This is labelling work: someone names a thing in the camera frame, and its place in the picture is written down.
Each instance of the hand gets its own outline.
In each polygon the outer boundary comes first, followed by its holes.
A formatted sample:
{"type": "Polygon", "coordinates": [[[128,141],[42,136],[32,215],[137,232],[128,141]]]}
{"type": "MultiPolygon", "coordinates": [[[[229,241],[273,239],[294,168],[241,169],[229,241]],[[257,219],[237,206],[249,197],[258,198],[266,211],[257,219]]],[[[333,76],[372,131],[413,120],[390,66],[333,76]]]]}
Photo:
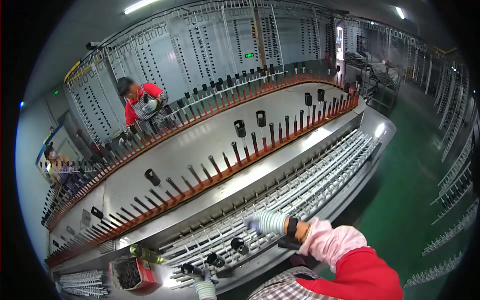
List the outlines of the hand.
{"type": "Polygon", "coordinates": [[[287,216],[272,211],[256,212],[247,219],[248,228],[254,228],[259,234],[279,233],[284,234],[284,225],[287,216]]]}
{"type": "Polygon", "coordinates": [[[217,284],[218,281],[212,279],[212,274],[210,273],[209,269],[202,269],[202,275],[203,278],[197,277],[195,279],[195,283],[193,284],[193,286],[195,286],[195,290],[197,291],[198,297],[200,300],[216,300],[214,284],[217,284]]]}
{"type": "Polygon", "coordinates": [[[158,101],[156,99],[152,99],[145,104],[142,110],[146,113],[149,113],[154,111],[157,105],[158,105],[158,101]]]}
{"type": "Polygon", "coordinates": [[[125,146],[125,140],[121,137],[119,140],[119,146],[124,147],[125,146]]]}

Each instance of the checkered apron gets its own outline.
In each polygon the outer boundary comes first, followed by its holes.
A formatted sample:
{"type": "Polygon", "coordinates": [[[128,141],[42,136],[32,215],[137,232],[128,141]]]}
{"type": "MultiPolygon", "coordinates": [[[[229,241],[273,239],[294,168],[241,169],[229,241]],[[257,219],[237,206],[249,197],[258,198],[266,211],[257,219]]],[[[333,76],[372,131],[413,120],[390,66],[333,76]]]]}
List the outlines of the checkered apron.
{"type": "Polygon", "coordinates": [[[317,294],[297,283],[298,278],[320,279],[307,267],[294,267],[262,284],[248,300],[340,300],[317,294]]]}
{"type": "Polygon", "coordinates": [[[85,180],[79,177],[78,182],[75,182],[74,176],[77,177],[76,174],[69,173],[69,166],[67,164],[63,164],[59,170],[59,179],[60,184],[65,187],[67,190],[67,194],[72,196],[77,194],[77,192],[81,189],[82,186],[85,185],[85,180]]]}
{"type": "MultiPolygon", "coordinates": [[[[140,86],[143,95],[147,95],[148,101],[155,99],[151,95],[149,95],[145,90],[143,85],[140,86]]],[[[178,124],[177,121],[172,120],[165,109],[157,108],[152,112],[145,113],[142,108],[145,106],[144,97],[139,99],[137,103],[132,105],[129,101],[129,104],[132,106],[133,110],[137,114],[137,117],[140,119],[140,123],[145,124],[145,132],[147,134],[153,134],[154,132],[158,132],[160,128],[165,129],[174,129],[175,125],[178,124]]]]}

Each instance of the person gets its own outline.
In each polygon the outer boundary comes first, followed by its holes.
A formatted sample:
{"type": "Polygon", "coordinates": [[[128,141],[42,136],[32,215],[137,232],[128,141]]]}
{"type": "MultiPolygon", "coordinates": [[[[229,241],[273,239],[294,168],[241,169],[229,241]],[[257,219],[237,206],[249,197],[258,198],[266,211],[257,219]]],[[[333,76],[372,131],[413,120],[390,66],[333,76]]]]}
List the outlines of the person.
{"type": "MultiPolygon", "coordinates": [[[[306,266],[296,266],[263,283],[248,300],[402,300],[398,274],[352,226],[333,229],[328,220],[314,217],[306,223],[264,211],[254,213],[247,227],[258,233],[286,234],[296,239],[301,244],[299,254],[311,254],[335,273],[335,279],[329,281],[306,266]]],[[[194,286],[200,300],[216,300],[211,276],[197,278],[194,286]]]]}
{"type": "Polygon", "coordinates": [[[53,183],[62,185],[69,196],[77,194],[86,184],[86,179],[76,174],[75,168],[68,164],[68,158],[55,152],[53,142],[45,146],[43,155],[50,162],[48,173],[53,183]]]}
{"type": "Polygon", "coordinates": [[[117,81],[117,91],[128,99],[125,105],[127,135],[132,135],[130,127],[135,120],[145,124],[145,132],[153,134],[160,128],[174,129],[176,122],[168,117],[165,108],[168,103],[168,94],[152,83],[138,85],[130,77],[122,77],[117,81]]]}

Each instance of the cardboard box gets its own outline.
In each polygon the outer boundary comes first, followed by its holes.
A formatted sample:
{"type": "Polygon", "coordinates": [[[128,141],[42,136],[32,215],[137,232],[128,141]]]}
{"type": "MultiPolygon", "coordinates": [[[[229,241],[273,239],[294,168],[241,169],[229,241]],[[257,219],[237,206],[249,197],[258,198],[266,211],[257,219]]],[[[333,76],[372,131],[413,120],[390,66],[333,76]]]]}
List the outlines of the cardboard box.
{"type": "Polygon", "coordinates": [[[145,288],[152,285],[155,281],[153,280],[152,271],[150,270],[150,264],[147,261],[136,258],[137,270],[140,274],[140,282],[137,283],[133,288],[122,288],[118,279],[119,271],[117,269],[117,266],[130,258],[131,257],[123,256],[108,263],[108,269],[110,271],[110,277],[112,279],[113,286],[122,290],[133,290],[138,288],[145,288]]]}

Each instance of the face mask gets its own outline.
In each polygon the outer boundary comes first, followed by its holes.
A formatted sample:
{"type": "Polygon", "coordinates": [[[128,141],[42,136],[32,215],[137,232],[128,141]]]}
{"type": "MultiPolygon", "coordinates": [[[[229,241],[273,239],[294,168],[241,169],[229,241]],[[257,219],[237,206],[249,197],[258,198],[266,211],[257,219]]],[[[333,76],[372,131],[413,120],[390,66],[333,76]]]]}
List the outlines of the face mask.
{"type": "Polygon", "coordinates": [[[56,159],[57,158],[57,153],[55,152],[55,150],[50,151],[50,153],[48,155],[48,158],[50,158],[50,159],[56,159]]]}

